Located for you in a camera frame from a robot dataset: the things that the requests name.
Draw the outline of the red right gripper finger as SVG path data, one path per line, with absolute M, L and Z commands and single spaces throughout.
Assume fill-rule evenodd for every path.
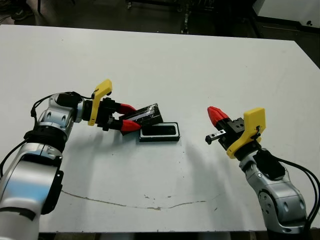
M 217 107 L 208 107 L 207 112 L 214 127 L 217 125 L 218 121 L 224 119 L 224 112 Z
M 218 122 L 220 120 L 229 118 L 229 116 L 226 113 L 214 106 L 208 107 L 208 116 L 211 122 Z

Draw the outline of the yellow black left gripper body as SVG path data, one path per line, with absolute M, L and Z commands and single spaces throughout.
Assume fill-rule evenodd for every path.
M 88 120 L 89 126 L 101 127 L 104 131 L 109 129 L 120 131 L 122 121 L 113 117 L 114 113 L 119 113 L 121 104 L 112 100 L 109 96 L 112 93 L 113 85 L 111 80 L 106 79 L 100 83 L 93 91 L 92 105 Z

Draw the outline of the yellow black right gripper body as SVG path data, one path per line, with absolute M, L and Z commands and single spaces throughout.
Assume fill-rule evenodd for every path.
M 217 131 L 205 137 L 207 144 L 217 140 L 229 158 L 245 158 L 261 147 L 261 134 L 266 128 L 265 109 L 246 111 L 237 119 L 222 119 L 214 126 Z

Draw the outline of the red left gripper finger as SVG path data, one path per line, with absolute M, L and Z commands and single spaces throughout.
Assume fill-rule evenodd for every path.
M 135 132 L 135 131 L 138 131 L 141 129 L 141 126 L 132 121 L 132 120 L 127 120 L 127 119 L 124 119 L 122 121 L 122 127 L 120 129 L 121 132 Z
M 117 108 L 117 113 L 119 114 L 130 114 L 135 111 L 136 109 L 133 106 L 124 103 L 120 103 L 119 107 Z

